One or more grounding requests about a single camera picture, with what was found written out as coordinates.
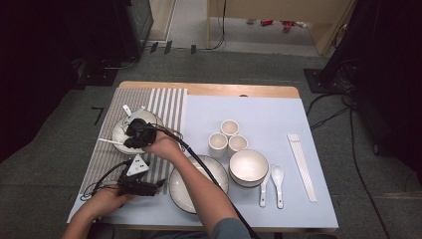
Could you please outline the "person's right hand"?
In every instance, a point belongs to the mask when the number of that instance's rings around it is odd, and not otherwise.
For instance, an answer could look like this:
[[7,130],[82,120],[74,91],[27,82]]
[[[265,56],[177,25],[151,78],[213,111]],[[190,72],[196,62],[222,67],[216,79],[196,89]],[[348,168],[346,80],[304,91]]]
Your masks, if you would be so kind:
[[142,150],[154,153],[156,156],[169,160],[170,162],[176,162],[183,156],[183,152],[178,146],[178,143],[161,131],[157,133],[155,142],[144,147]]

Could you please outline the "dark curtain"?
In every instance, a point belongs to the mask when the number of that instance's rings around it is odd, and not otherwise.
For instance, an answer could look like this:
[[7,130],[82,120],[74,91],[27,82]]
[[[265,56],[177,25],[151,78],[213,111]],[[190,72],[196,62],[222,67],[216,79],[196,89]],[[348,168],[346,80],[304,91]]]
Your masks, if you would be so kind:
[[377,143],[422,174],[422,0],[357,0],[322,77],[346,66]]
[[114,0],[0,0],[0,163],[31,142],[79,75],[101,69]]

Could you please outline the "row of white chopsticks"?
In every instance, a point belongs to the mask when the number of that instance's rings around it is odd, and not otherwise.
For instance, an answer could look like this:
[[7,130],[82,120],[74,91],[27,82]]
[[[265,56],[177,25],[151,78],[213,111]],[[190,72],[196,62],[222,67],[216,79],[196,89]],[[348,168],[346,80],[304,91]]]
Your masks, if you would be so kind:
[[308,199],[311,203],[317,203],[317,196],[308,169],[305,154],[299,136],[296,133],[288,133],[287,138],[291,146],[294,159],[300,172]]

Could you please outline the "person's clothing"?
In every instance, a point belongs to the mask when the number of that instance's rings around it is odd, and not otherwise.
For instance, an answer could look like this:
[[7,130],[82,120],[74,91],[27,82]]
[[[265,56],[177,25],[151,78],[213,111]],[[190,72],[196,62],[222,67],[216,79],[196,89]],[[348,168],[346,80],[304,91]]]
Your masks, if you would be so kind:
[[[209,239],[204,232],[194,231],[142,231],[141,239]],[[115,239],[115,229],[108,223],[94,223],[87,239]],[[282,233],[260,235],[260,239],[286,239]],[[337,239],[329,234],[311,234],[307,239]]]

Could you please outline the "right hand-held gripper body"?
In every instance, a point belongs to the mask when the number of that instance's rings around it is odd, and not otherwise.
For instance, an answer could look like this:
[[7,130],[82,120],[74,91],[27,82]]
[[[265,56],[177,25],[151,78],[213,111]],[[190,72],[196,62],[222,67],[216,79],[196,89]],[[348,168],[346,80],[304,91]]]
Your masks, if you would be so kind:
[[[137,111],[146,111],[145,107],[141,107]],[[133,129],[134,130],[134,136],[129,136],[128,138],[131,139],[137,139],[140,141],[141,148],[149,146],[154,143],[156,138],[156,126],[147,125],[147,126],[134,126],[131,125],[131,119],[128,119],[127,122],[128,128],[127,129]]]

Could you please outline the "pale blue table sheet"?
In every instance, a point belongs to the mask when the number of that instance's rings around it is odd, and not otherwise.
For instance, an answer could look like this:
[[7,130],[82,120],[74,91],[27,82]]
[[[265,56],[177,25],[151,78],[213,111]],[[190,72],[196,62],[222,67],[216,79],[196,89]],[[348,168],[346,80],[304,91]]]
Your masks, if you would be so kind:
[[[228,196],[249,225],[260,232],[332,232],[337,219],[326,186],[303,103],[290,98],[210,97],[187,95],[181,133],[199,154],[208,152],[208,136],[223,120],[235,120],[249,147],[270,165],[284,169],[284,208],[277,207],[273,182],[267,185],[266,206],[260,207],[260,188],[229,181]],[[317,203],[308,199],[287,134],[296,133],[307,161]]]

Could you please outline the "black stand base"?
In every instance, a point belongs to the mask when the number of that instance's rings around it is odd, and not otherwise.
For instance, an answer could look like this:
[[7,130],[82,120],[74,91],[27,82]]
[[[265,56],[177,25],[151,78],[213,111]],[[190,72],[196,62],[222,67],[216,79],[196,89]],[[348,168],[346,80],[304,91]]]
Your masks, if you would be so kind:
[[103,65],[93,65],[88,62],[81,64],[78,80],[80,86],[111,87],[117,75],[117,70],[106,69]]
[[309,88],[312,93],[331,94],[335,92],[334,87],[322,76],[320,69],[304,69]]

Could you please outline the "white plate with dark rim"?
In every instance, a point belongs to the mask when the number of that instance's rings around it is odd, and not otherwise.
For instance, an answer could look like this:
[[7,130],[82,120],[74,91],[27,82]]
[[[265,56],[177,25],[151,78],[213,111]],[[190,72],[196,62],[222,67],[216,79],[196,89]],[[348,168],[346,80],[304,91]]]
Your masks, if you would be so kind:
[[[126,123],[128,119],[132,120],[132,115],[130,117],[124,117],[120,119],[114,126],[111,134],[111,140],[125,142],[128,139],[128,135],[125,134],[125,131],[128,128]],[[115,148],[125,154],[142,154],[143,150],[141,148],[128,148],[124,145],[114,145]]]
[[[199,159],[209,169],[223,191],[227,193],[229,190],[229,177],[223,165],[216,159],[207,155],[199,155]],[[196,209],[191,201],[184,181],[177,169],[174,169],[170,174],[169,193],[173,202],[181,210],[191,214],[196,213]]]

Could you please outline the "dark cabinet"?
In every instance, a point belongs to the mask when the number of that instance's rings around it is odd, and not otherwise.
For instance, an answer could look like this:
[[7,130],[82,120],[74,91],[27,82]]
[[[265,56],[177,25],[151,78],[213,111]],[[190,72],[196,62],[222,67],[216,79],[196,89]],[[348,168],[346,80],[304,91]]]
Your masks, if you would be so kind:
[[146,45],[153,17],[149,0],[114,0],[123,57],[137,60]]

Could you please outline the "person's left hand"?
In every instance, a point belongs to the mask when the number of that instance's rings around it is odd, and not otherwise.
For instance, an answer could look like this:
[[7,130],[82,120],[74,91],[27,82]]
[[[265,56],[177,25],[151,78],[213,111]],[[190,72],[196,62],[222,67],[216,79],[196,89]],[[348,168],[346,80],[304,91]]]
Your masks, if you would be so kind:
[[97,219],[113,213],[133,198],[132,194],[119,194],[118,189],[104,188],[86,202],[85,206],[88,209],[88,215]]

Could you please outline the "white bowl with dark rim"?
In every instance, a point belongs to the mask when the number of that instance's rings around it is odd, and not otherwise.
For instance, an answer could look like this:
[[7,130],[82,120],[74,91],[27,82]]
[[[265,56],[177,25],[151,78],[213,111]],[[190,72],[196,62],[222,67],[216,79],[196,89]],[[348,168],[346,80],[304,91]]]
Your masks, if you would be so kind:
[[260,175],[236,175],[230,173],[230,176],[236,184],[247,188],[259,186],[264,181],[264,176]]
[[264,176],[269,170],[266,158],[252,149],[240,150],[234,153],[229,161],[229,173],[236,175]]
[[157,126],[162,125],[162,121],[155,114],[149,111],[137,111],[132,114],[131,125],[134,126]]

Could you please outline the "white ceramic cup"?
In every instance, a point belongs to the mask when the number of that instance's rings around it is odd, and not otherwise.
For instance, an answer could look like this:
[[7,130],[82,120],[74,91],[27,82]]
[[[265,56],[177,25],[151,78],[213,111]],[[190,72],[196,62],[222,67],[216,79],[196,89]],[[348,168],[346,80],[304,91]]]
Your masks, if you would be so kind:
[[232,119],[226,119],[221,122],[220,131],[227,137],[231,137],[239,132],[239,125]]
[[225,155],[228,138],[221,132],[212,133],[208,139],[208,151],[211,156],[220,158]]
[[248,148],[248,141],[242,135],[233,135],[229,138],[228,154],[232,156],[234,153]]

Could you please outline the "striped woven placemat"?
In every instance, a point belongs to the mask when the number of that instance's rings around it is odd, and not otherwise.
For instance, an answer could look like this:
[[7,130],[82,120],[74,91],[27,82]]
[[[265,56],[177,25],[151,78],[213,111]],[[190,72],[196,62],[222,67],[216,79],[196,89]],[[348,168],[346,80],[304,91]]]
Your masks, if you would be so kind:
[[[162,120],[163,126],[181,131],[184,101],[186,99],[186,89],[118,88],[114,92],[108,112],[105,115],[99,138],[111,140],[115,124],[126,117],[122,108],[123,105],[128,105],[133,112],[145,107],[147,111]],[[98,141],[81,186],[81,193],[87,187],[93,186],[113,166],[135,155],[118,151],[112,143]]]

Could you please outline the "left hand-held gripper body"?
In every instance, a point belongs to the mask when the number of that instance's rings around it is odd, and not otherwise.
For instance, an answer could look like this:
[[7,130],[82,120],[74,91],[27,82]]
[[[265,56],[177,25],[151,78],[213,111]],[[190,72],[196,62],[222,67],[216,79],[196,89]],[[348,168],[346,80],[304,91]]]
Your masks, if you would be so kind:
[[157,185],[142,181],[142,177],[149,170],[149,163],[137,154],[128,162],[117,181],[119,186],[118,195],[133,194],[139,196],[154,196],[157,193]]

